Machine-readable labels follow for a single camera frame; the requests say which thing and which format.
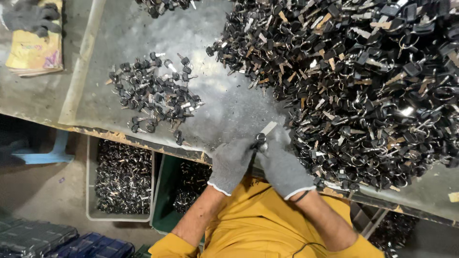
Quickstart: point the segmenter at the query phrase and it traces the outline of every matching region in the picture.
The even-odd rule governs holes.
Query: gray glove
[[[61,26],[52,21],[59,19],[55,4],[38,7],[39,0],[20,0],[11,10],[3,14],[3,21],[8,30],[24,30],[37,34],[40,38],[48,36],[48,30],[61,32]]]
[[[295,155],[286,152],[275,140],[268,143],[268,150],[257,157],[264,169],[266,180],[288,200],[293,195],[316,189],[314,177],[306,172]]]
[[[249,149],[252,143],[253,139],[244,138],[218,146],[211,153],[212,175],[207,183],[225,195],[231,196],[249,166],[253,154],[253,150]]]

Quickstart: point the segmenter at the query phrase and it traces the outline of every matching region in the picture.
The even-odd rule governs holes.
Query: forearm
[[[290,200],[298,199],[303,192],[292,196]],[[327,250],[337,252],[353,245],[358,238],[352,227],[329,205],[316,190],[310,191],[296,205],[304,212],[313,224]]]
[[[225,194],[207,186],[171,233],[197,247],[210,220],[218,212]]]

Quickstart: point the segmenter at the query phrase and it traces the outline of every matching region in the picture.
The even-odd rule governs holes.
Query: stack of papers
[[[62,27],[62,0],[42,0],[39,6],[55,3],[61,14],[53,21]],[[39,38],[36,34],[22,30],[13,32],[11,52],[6,66],[19,76],[35,76],[59,72],[62,63],[62,34],[48,31],[48,37]]]

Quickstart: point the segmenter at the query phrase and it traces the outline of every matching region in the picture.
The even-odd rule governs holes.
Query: yellow sleeve
[[[199,258],[199,248],[196,248],[180,237],[169,233],[156,242],[148,252],[151,258]]]
[[[384,253],[359,235],[352,246],[339,252],[328,252],[328,258],[384,258]]]

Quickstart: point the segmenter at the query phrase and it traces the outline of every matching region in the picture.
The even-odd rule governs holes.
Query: yellow shirt
[[[351,224],[346,200],[323,196]],[[271,185],[244,178],[225,199],[205,233],[204,251],[168,234],[148,251],[152,258],[384,258],[362,236],[349,248],[329,252],[296,206],[285,202]]]

